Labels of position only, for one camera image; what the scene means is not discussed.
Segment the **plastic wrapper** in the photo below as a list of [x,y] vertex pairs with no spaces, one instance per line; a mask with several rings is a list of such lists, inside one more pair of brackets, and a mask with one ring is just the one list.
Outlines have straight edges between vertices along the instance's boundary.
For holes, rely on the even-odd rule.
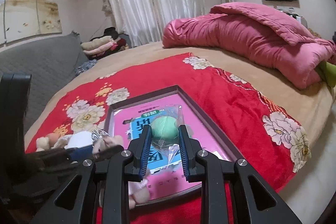
[[151,122],[152,146],[168,159],[170,165],[179,152],[179,126],[184,124],[180,105],[165,106]]

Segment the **green round object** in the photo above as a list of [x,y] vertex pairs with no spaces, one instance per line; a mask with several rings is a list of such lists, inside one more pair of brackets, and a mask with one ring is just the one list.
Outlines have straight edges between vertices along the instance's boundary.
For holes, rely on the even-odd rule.
[[154,140],[172,142],[179,134],[179,130],[176,127],[176,119],[171,116],[162,116],[155,119],[151,123],[151,127]]

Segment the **floral wall art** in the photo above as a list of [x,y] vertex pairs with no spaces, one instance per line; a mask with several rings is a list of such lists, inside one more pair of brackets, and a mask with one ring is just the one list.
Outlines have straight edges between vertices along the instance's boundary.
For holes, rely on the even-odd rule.
[[0,0],[0,13],[0,43],[62,32],[54,0]]

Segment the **floor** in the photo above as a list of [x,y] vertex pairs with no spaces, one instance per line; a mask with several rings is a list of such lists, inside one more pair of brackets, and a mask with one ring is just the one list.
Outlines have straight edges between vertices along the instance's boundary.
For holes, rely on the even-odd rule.
[[336,190],[336,104],[311,155],[280,192],[302,224],[314,224]]

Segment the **metal screw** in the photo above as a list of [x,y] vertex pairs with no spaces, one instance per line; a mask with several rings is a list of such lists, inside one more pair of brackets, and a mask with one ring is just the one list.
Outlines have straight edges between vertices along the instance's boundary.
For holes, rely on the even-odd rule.
[[240,166],[246,166],[246,165],[247,165],[247,160],[245,160],[245,159],[239,159],[239,160],[238,160],[238,164],[239,164]]
[[90,166],[92,164],[92,160],[85,160],[85,161],[83,161],[83,165],[85,166],[85,167],[88,167],[88,166]]
[[200,157],[206,157],[209,153],[206,150],[200,150],[197,152]]
[[128,157],[128,156],[131,155],[131,152],[130,152],[129,150],[124,150],[124,151],[121,152],[121,155],[122,155],[123,157]]

